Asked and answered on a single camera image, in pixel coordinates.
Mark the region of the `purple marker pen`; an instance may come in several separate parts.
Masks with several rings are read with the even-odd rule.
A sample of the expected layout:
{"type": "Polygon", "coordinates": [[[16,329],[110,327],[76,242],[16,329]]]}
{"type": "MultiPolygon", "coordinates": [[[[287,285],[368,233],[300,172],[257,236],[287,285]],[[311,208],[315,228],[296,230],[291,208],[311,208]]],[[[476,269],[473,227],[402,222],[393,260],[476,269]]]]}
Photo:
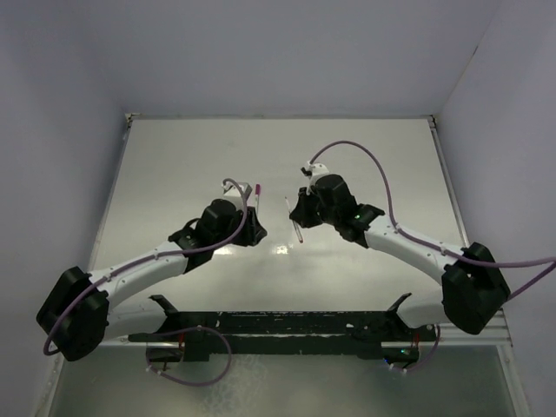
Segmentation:
{"type": "Polygon", "coordinates": [[[260,198],[261,198],[261,194],[257,195],[257,194],[255,193],[254,208],[255,208],[256,214],[258,214],[260,198]]]}

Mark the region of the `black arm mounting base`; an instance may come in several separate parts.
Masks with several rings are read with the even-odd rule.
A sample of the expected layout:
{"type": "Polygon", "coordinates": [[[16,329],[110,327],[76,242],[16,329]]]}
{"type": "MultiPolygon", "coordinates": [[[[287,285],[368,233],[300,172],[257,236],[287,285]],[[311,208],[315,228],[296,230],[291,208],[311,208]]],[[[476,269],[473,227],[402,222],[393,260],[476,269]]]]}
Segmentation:
{"type": "Polygon", "coordinates": [[[411,329],[394,322],[387,311],[321,312],[187,312],[165,297],[162,324],[135,331],[132,342],[160,347],[148,352],[153,361],[207,361],[212,354],[350,355],[363,360],[415,363],[419,343],[433,342],[431,325],[411,329]]]}

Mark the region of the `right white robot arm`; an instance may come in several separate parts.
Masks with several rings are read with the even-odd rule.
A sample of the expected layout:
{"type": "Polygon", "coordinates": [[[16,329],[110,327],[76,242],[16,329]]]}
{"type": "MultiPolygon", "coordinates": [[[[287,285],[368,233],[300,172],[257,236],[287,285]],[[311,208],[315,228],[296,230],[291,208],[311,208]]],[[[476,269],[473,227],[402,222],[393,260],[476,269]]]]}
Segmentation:
{"type": "Polygon", "coordinates": [[[506,280],[484,245],[426,247],[395,227],[382,209],[358,203],[340,175],[308,178],[289,216],[293,222],[301,228],[327,224],[344,240],[391,255],[436,282],[433,291],[403,294],[388,310],[387,332],[396,340],[407,339],[422,326],[441,323],[479,334],[509,300],[506,280]]]}

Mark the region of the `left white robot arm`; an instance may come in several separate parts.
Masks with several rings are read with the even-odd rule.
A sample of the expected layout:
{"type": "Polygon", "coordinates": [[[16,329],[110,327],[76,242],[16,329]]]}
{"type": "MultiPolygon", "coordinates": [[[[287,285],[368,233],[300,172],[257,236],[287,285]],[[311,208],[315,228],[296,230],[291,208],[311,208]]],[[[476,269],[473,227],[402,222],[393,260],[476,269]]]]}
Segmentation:
{"type": "Polygon", "coordinates": [[[131,261],[85,272],[72,267],[60,275],[39,308],[36,321],[46,333],[43,354],[78,361],[115,331],[116,309],[158,282],[185,275],[229,244],[255,247],[267,236],[252,206],[212,201],[166,241],[131,261]]]}

